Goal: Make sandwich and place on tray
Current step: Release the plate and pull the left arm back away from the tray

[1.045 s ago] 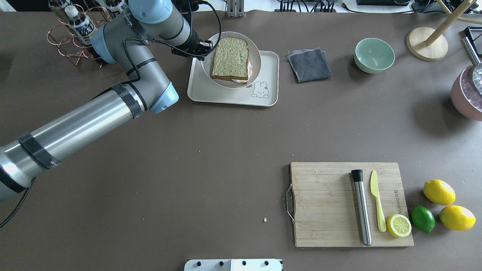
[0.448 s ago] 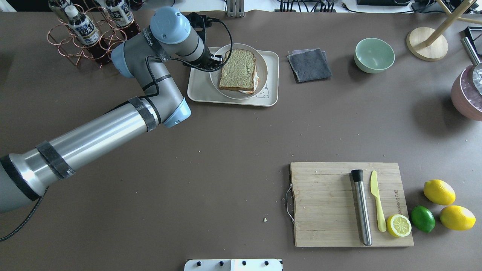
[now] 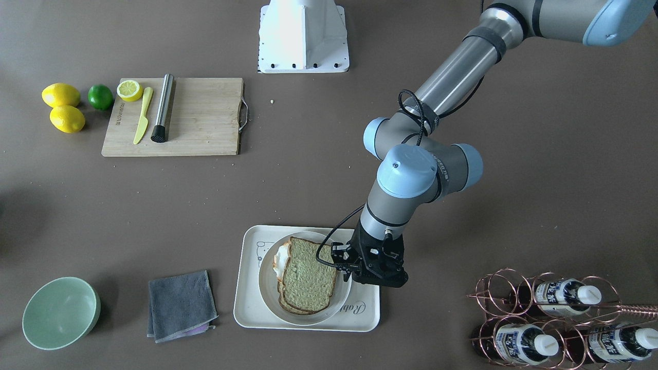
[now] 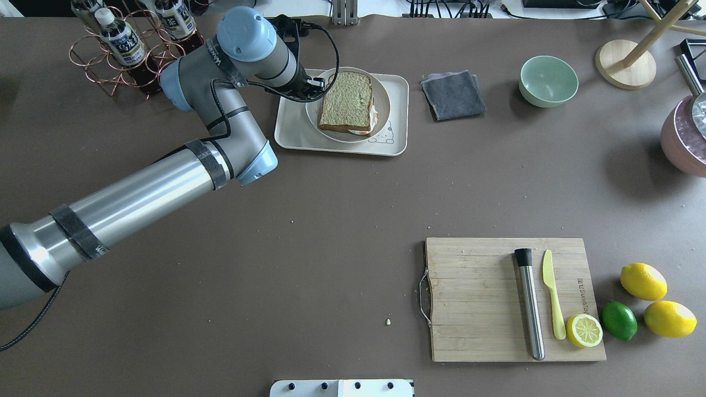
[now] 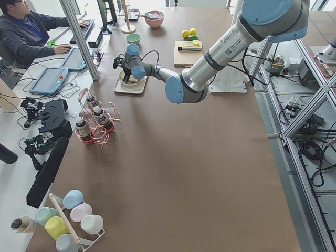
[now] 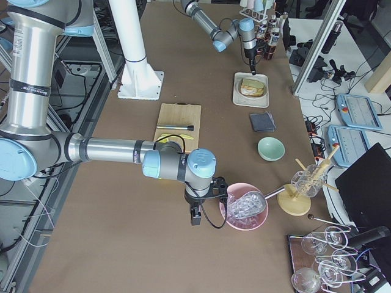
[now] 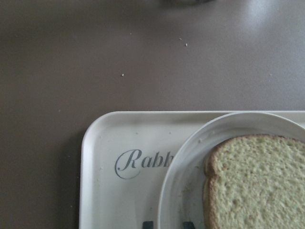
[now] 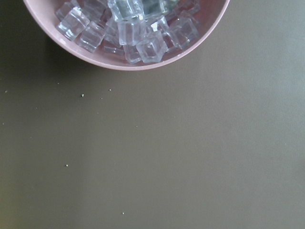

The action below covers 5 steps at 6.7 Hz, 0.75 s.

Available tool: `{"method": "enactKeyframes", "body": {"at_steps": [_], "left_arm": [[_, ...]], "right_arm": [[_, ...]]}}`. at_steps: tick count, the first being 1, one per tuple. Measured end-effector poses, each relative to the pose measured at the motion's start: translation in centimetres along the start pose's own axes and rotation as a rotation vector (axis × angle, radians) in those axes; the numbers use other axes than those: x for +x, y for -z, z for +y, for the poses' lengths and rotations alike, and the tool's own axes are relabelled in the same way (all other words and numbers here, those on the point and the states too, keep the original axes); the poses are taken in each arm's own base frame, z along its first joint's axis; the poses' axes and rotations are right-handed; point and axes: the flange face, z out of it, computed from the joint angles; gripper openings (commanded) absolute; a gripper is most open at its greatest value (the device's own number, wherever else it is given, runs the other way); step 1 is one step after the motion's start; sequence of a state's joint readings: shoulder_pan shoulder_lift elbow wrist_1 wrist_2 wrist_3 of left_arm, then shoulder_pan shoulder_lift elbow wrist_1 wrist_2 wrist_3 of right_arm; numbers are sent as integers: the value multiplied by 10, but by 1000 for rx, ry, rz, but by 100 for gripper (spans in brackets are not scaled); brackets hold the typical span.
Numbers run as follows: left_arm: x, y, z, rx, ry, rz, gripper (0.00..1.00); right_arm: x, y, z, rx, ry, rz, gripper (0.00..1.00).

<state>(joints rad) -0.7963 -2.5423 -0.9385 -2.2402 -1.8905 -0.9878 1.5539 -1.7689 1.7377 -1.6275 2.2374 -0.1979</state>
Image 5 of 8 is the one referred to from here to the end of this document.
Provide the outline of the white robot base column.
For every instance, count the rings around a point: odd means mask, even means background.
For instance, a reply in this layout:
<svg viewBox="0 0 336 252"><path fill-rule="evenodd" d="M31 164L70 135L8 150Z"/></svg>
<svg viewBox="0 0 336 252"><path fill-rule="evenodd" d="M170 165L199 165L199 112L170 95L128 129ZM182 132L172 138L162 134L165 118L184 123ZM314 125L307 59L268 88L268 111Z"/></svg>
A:
<svg viewBox="0 0 336 252"><path fill-rule="evenodd" d="M242 8L243 1L238 0L234 1L236 5L230 7L230 13L233 14L231 26L236 23L237 14ZM238 60L242 59L243 52L238 54L233 61L229 63L237 68L240 67ZM246 84L245 84L245 74L239 69L233 68L231 66L226 66L222 71L217 73L215 80L209 86L211 93L246 93Z"/></svg>

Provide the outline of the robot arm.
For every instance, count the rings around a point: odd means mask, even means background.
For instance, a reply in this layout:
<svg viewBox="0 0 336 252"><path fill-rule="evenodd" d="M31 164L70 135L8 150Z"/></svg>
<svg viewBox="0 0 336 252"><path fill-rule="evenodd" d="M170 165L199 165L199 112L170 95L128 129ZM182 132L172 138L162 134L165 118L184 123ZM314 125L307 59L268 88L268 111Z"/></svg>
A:
<svg viewBox="0 0 336 252"><path fill-rule="evenodd" d="M176 73L160 65L147 64L140 48L129 44L121 64L125 76L156 77L165 82L172 103L198 103L207 96L206 82L224 69L251 43L302 38L308 29L309 1L243 1L236 22L191 68Z"/></svg>

